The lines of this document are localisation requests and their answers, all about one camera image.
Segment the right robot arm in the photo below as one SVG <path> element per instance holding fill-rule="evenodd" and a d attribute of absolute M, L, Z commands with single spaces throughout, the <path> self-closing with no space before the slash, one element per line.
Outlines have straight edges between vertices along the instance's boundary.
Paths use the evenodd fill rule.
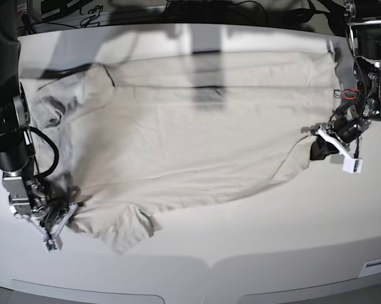
<path fill-rule="evenodd" d="M 39 229 L 50 234 L 69 224 L 80 205 L 51 185 L 48 177 L 59 162 L 59 150 L 42 131 L 30 126 L 27 99 L 18 78 L 16 10 L 16 1 L 0 1 L 0 171 L 12 214 L 29 222 L 36 220 Z M 53 163 L 43 172 L 32 135 L 43 139 L 54 153 Z"/>

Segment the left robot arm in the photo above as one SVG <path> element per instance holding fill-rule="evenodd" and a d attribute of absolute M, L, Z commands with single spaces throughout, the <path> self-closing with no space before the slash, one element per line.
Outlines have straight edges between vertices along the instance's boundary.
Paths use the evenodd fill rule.
<path fill-rule="evenodd" d="M 311 131 L 312 161 L 341 153 L 372 121 L 381 121 L 381 1 L 345 1 L 344 30 L 353 57 L 356 88 L 340 93 L 342 104 L 329 121 Z"/>

